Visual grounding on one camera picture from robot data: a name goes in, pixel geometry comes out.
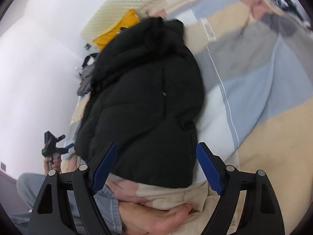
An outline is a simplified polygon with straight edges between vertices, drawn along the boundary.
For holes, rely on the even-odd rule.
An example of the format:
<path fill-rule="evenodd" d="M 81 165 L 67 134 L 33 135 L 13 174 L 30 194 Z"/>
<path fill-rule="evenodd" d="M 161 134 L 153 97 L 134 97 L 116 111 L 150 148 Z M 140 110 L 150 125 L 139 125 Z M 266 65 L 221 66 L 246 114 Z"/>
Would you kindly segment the person's left hand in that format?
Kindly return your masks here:
<path fill-rule="evenodd" d="M 60 174 L 62 172 L 61 163 L 62 163 L 62 160 L 59 155 L 54 159 L 50 156 L 45 157 L 43 161 L 45 175 L 47 175 L 48 172 L 51 171 L 51 169 L 56 170 Z"/>

